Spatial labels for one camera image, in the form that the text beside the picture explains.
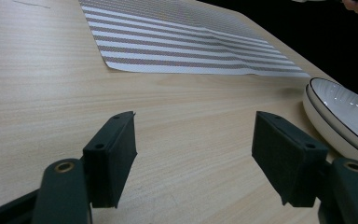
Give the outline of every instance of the black background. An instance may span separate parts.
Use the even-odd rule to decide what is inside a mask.
[[[358,93],[358,14],[335,1],[200,0],[238,11]]]

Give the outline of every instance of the gray and white striped sheet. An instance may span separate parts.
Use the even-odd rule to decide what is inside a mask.
[[[308,77],[233,15],[180,0],[79,0],[106,64],[143,73]]]

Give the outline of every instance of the striped paper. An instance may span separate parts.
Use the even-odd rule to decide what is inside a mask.
[[[221,11],[180,0],[79,0],[106,64],[143,73],[308,77]]]

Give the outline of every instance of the wooden table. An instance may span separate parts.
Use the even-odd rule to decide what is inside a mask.
[[[330,78],[228,12],[312,77]],[[139,154],[118,209],[93,209],[94,223],[318,223],[318,202],[282,206],[251,156],[257,110],[322,140],[302,105],[308,81],[121,72],[104,63],[77,0],[0,0],[0,205],[38,189],[53,162],[80,158],[110,117],[134,111]]]

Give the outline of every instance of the white plate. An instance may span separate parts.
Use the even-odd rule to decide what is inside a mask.
[[[312,78],[303,96],[310,121],[344,157],[358,160],[358,95],[323,78]]]

